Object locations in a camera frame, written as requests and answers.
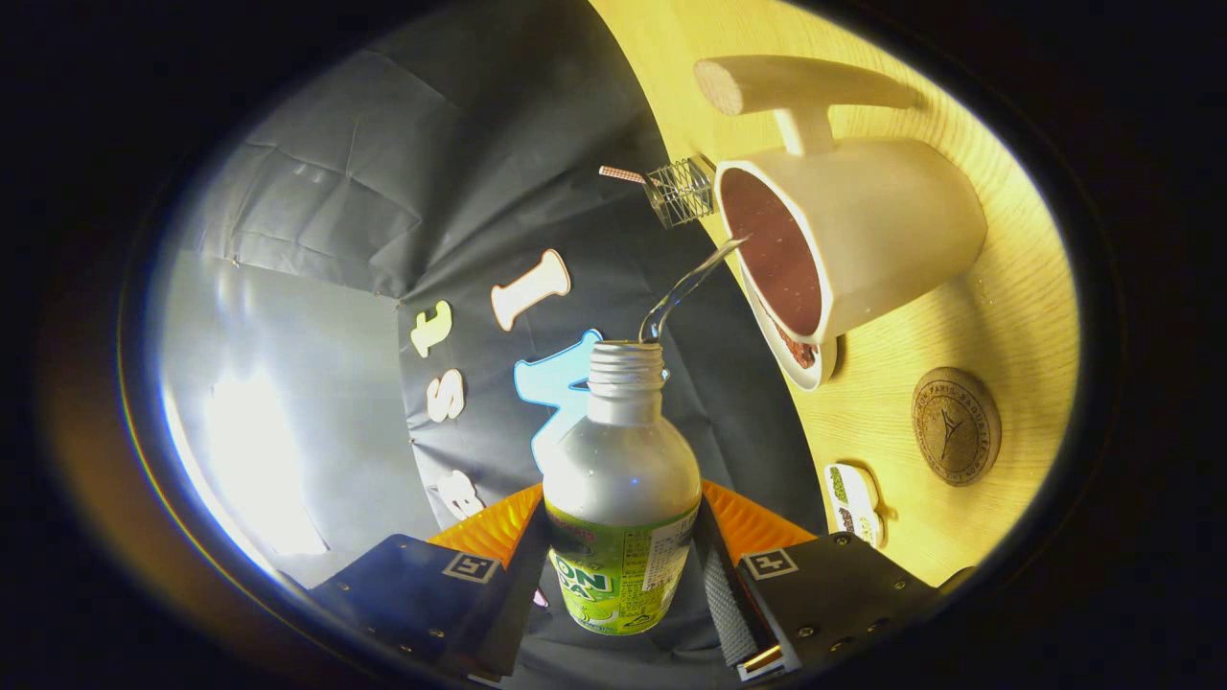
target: bottle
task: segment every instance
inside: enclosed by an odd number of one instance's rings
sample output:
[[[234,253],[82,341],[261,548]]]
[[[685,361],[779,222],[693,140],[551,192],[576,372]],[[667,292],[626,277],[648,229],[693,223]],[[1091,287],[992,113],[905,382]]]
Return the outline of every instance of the bottle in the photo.
[[[659,343],[598,343],[588,416],[545,465],[550,562],[567,611],[593,632],[656,625],[690,551],[698,463],[660,414],[663,373]]]

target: bright light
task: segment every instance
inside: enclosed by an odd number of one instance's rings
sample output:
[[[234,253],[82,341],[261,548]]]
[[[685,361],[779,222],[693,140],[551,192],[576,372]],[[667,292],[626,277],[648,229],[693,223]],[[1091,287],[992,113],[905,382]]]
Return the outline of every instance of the bright light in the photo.
[[[279,554],[328,551],[303,505],[298,449],[267,377],[218,382],[205,415],[216,491],[239,522]]]

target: white mug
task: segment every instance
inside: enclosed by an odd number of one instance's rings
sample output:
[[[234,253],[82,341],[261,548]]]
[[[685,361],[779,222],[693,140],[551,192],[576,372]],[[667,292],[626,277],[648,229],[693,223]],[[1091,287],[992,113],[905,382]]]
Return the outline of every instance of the white mug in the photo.
[[[958,168],[921,141],[831,136],[828,106],[907,108],[912,90],[778,55],[701,60],[694,75],[725,114],[775,113],[784,149],[720,162],[715,198],[730,237],[755,235],[737,249],[745,275],[793,340],[833,343],[975,262],[984,212]]]

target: foam letter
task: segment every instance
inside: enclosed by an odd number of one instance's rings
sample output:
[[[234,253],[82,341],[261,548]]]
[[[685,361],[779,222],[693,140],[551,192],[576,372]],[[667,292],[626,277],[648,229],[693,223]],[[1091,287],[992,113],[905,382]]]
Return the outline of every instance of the foam letter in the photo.
[[[452,474],[439,479],[438,487],[439,495],[456,519],[470,518],[486,507],[482,505],[481,498],[477,497],[477,490],[474,489],[472,481],[458,469],[452,470]]]
[[[515,317],[524,309],[545,300],[550,295],[571,292],[571,276],[562,257],[553,249],[546,249],[541,260],[529,273],[503,287],[496,285],[490,291],[490,303],[494,307],[494,319],[503,330],[510,330]]]
[[[546,451],[588,414],[591,393],[575,386],[588,379],[588,362],[600,339],[599,330],[589,329],[571,347],[533,363],[520,360],[512,370],[515,393],[521,400],[558,409],[533,436],[533,457],[539,470],[545,471],[541,459]]]
[[[432,421],[456,419],[464,410],[464,377],[456,370],[443,372],[426,387],[426,414]]]
[[[443,343],[443,339],[452,333],[452,306],[439,300],[434,303],[438,312],[431,320],[426,320],[426,312],[417,313],[417,325],[409,331],[409,339],[413,343],[417,354],[426,356],[431,347]]]

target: wooden table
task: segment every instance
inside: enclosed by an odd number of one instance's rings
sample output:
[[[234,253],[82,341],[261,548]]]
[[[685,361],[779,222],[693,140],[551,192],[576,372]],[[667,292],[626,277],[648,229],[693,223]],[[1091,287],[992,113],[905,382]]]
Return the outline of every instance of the wooden table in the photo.
[[[984,205],[983,253],[964,276],[848,333],[834,377],[817,390],[789,388],[814,462],[859,464],[877,479],[891,559],[930,584],[979,562],[1044,480],[1079,368],[1070,266],[1027,174],[972,113],[924,76],[804,10],[773,0],[590,1],[634,69],[672,160],[704,153],[719,162],[782,145],[771,113],[734,118],[707,103],[692,72],[702,58],[821,58],[886,74],[921,95],[909,110],[837,106],[833,134],[909,136],[944,153]],[[724,238],[718,215],[703,226],[713,239]],[[979,377],[1001,415],[996,465],[971,486],[941,481],[912,430],[913,389],[941,366]],[[834,528],[829,511],[828,521]]]

